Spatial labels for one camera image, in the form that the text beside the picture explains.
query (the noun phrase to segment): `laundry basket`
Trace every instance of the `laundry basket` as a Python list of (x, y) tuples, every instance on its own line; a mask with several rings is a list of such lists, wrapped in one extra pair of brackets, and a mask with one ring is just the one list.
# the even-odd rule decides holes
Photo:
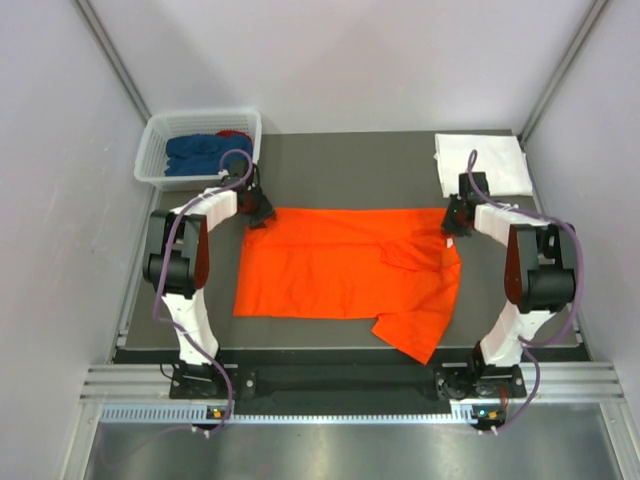
[(215, 185), (220, 175), (165, 177), (169, 158), (167, 142), (175, 137), (204, 133), (215, 135), (221, 130), (237, 130), (251, 137), (253, 163), (260, 157), (262, 121), (254, 110), (199, 110), (161, 113), (149, 119), (138, 148), (134, 176), (141, 182), (161, 190), (202, 190)]

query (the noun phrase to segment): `red cloth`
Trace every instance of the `red cloth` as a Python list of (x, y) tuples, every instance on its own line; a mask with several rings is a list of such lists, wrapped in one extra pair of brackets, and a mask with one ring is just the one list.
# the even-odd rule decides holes
[(218, 133), (216, 133), (216, 135), (223, 138), (229, 138), (232, 135), (242, 135), (243, 137), (247, 137), (251, 142), (251, 145), (253, 145), (253, 140), (251, 140), (251, 137), (246, 133), (240, 132), (238, 130), (220, 130)]
[(245, 234), (234, 315), (377, 317), (375, 335), (426, 363), (460, 281), (444, 212), (278, 208)]

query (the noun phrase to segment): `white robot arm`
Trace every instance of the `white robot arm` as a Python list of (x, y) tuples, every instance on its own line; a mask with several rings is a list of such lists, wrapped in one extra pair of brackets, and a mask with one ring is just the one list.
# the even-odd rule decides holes
[[(482, 172), (473, 173), (488, 196)], [(476, 347), (484, 366), (511, 367), (522, 358), (522, 340), (536, 332), (575, 294), (575, 248), (557, 225), (512, 211), (508, 204), (484, 203), (460, 176), (458, 196), (452, 196), (442, 224), (445, 233), (469, 235), (477, 231), (507, 247), (504, 286), (507, 302), (495, 326)]]
[[(475, 211), (474, 229), (490, 236), (507, 247), (511, 225), (546, 227), (548, 222), (536, 220), (509, 211), (509, 205), (498, 209), (492, 205), (478, 205)], [(498, 321), (489, 334), (480, 341), (484, 361), (488, 365), (509, 367), (522, 358), (522, 343), (532, 340), (536, 332), (555, 315), (551, 310), (532, 310), (522, 313), (517, 305), (507, 300)]]
[[(205, 190), (200, 195), (204, 199), (186, 213), (189, 216), (205, 216), (207, 233), (238, 212), (236, 192), (226, 191), (207, 197), (207, 194), (214, 193), (216, 190), (219, 189), (209, 188)], [(183, 205), (174, 208), (171, 212), (177, 215), (184, 207)], [(209, 325), (207, 307), (204, 304), (203, 288), (196, 289), (190, 298), (180, 293), (166, 293), (162, 299), (169, 309), (173, 321), (184, 329), (184, 331), (181, 331), (176, 328), (180, 343), (180, 360), (191, 365), (209, 363), (185, 338), (185, 333), (189, 334), (211, 357), (215, 357), (218, 353), (218, 341), (213, 336)]]
[[(210, 358), (215, 358), (218, 353), (218, 341), (209, 325), (203, 292), (209, 275), (209, 232), (237, 213), (248, 216), (251, 228), (263, 226), (264, 221), (275, 214), (260, 188), (257, 167), (254, 166), (252, 172), (247, 172), (247, 168), (244, 160), (233, 161), (229, 167), (230, 174), (223, 179), (223, 185), (230, 186), (209, 188), (186, 205), (170, 211), (154, 211), (149, 219), (143, 276), (157, 291), (162, 272), (166, 269), (162, 300), (175, 324), (180, 360), (187, 366), (202, 367), (211, 363), (193, 347), (192, 342)], [(247, 175), (246, 183), (238, 181)], [(228, 190), (231, 185), (237, 187)], [(193, 206), (184, 212), (180, 220), (175, 243), (165, 265), (169, 231), (189, 205)]]

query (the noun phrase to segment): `white towel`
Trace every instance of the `white towel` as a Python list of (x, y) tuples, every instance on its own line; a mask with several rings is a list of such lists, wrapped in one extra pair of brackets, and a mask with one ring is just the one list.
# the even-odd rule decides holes
[(491, 195), (533, 195), (525, 155), (516, 137), (436, 134), (438, 175), (445, 197), (458, 193), (458, 176), (467, 171), (471, 150), (478, 151), (474, 172), (485, 172)]

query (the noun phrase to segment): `gray tabletop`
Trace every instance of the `gray tabletop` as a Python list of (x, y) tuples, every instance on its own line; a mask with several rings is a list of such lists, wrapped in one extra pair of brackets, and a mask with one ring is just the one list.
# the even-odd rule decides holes
[[(262, 139), (262, 184), (274, 206), (337, 209), (445, 207), (433, 132), (267, 135)], [(195, 192), (165, 193), (162, 208), (186, 203)], [(506, 198), (534, 207), (530, 197)], [(225, 221), (209, 236), (211, 272), (205, 288), (209, 321), (224, 348), (388, 347), (371, 333), (373, 319), (327, 320), (232, 315), (244, 219)], [(474, 345), (495, 324), (506, 297), (505, 248), (475, 234), (456, 240), (462, 276), (455, 313), (441, 347)], [(151, 319), (153, 288), (141, 283), (127, 348), (177, 348), (173, 329)], [(561, 312), (538, 333), (556, 332)], [(576, 345), (570, 332), (563, 345)]]

